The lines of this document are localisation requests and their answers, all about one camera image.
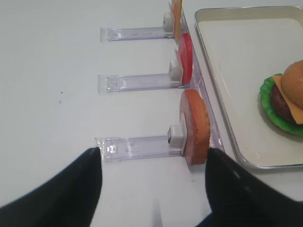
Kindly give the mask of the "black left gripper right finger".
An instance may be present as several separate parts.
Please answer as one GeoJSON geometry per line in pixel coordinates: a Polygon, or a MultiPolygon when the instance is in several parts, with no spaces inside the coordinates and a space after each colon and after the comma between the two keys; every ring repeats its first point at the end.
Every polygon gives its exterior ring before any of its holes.
{"type": "Polygon", "coordinates": [[[220,149],[210,148],[205,189],[211,213],[202,227],[301,227],[303,204],[250,174],[220,149]]]}

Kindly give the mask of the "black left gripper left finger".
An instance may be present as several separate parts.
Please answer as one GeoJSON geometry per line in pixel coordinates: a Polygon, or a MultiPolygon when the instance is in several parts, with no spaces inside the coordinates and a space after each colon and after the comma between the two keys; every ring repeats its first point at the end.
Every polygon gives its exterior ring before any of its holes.
{"type": "Polygon", "coordinates": [[[89,148],[52,179],[1,207],[2,227],[88,227],[102,188],[101,153],[89,148]]]}

